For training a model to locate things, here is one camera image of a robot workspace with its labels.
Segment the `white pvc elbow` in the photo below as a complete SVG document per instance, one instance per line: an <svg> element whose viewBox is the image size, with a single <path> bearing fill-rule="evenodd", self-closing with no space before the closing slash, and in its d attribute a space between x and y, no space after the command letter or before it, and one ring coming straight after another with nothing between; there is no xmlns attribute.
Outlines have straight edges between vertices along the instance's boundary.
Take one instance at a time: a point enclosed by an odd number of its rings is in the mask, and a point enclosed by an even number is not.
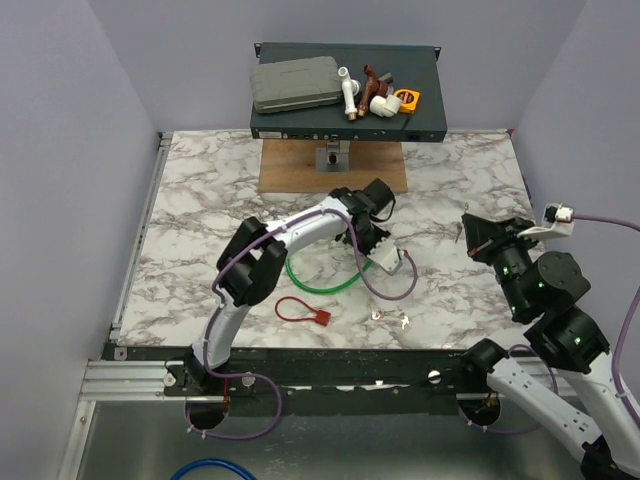
<svg viewBox="0 0 640 480"><path fill-rule="evenodd" d="M398 114L401 106L402 100L395 95L376 95L371 99L369 111L381 118L391 118Z"/></svg>

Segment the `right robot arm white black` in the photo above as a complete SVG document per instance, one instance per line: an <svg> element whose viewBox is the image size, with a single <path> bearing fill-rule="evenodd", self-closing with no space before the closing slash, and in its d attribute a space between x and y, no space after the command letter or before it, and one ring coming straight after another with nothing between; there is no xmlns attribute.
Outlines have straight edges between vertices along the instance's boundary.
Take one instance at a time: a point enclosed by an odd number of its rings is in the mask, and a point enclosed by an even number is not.
<svg viewBox="0 0 640 480"><path fill-rule="evenodd" d="M639 403L620 374L620 344L610 345L577 303L590 290L574 257L529 252L541 240L568 237L573 208L550 204L540 223L521 217L491 221L462 215L467 254L493 268L514 322L527 326L532 351L573 389L579 410L528 374L489 339L465 352L460 379L469 390L489 387L516 403L579 461L587 479L639 476Z"/></svg>

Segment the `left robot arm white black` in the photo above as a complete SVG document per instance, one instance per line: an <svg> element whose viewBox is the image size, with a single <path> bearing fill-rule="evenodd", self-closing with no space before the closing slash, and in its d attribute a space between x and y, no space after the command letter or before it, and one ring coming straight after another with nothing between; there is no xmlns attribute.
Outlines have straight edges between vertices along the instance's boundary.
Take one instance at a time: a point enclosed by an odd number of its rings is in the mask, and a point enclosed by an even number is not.
<svg viewBox="0 0 640 480"><path fill-rule="evenodd" d="M357 254L395 274L402 265L401 253L390 233L378 225L378 215L394 204L390 187L375 179L362 190L336 188L319 204L284 219L245 219L216 263L212 290L219 304L186 356L188 384L201 395L220 387L219 366L229 360L244 318L273 293L290 255L345 235Z"/></svg>

